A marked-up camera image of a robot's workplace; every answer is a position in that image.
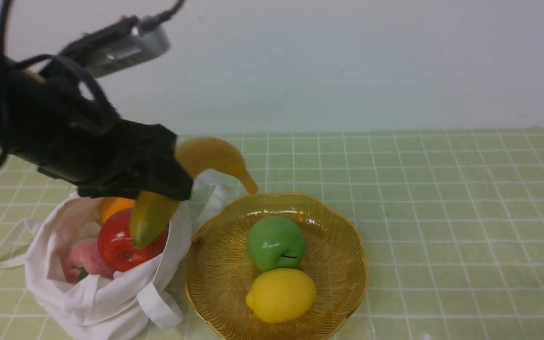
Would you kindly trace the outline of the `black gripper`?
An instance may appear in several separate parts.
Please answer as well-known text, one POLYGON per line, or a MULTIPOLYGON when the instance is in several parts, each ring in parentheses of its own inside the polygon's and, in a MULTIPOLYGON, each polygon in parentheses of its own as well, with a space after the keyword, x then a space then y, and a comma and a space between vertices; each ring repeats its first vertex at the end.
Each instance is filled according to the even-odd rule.
POLYGON ((38 171, 71 183, 82 197, 136 199, 154 192, 182 202, 191 197, 194 181, 175 159, 176 142, 177 135, 160 124, 119 120, 101 136, 68 128, 38 171))

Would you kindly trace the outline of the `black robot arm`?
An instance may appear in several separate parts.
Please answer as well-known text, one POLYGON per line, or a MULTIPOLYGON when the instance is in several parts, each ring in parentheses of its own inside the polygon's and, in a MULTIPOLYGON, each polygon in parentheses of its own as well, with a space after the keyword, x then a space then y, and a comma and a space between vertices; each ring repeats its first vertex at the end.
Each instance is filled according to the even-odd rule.
POLYGON ((186 201, 194 181, 175 159, 177 135, 125 120, 98 84, 93 100, 60 77, 41 82, 7 68, 0 103, 0 147, 89 198, 136 199, 155 192, 186 201))

